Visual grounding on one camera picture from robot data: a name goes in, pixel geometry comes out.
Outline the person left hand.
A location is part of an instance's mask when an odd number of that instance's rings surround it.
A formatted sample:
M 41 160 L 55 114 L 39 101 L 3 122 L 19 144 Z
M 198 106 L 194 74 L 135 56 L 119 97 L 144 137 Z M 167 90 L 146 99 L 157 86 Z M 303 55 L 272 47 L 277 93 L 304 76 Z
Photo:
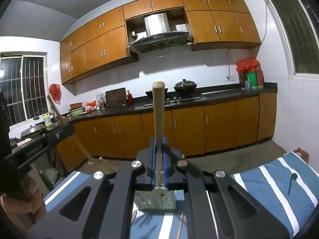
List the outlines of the person left hand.
M 1 195 L 1 206 L 4 212 L 7 214 L 11 223 L 16 227 L 23 236 L 26 236 L 29 232 L 32 224 L 28 224 L 24 221 L 19 214 L 33 214 L 35 215 L 35 222 L 40 221 L 46 214 L 46 205 L 42 198 L 42 193 L 37 187 L 36 181 L 29 178 L 29 191 L 31 193 L 31 199 L 29 202 L 15 199 L 7 196 L 6 194 Z

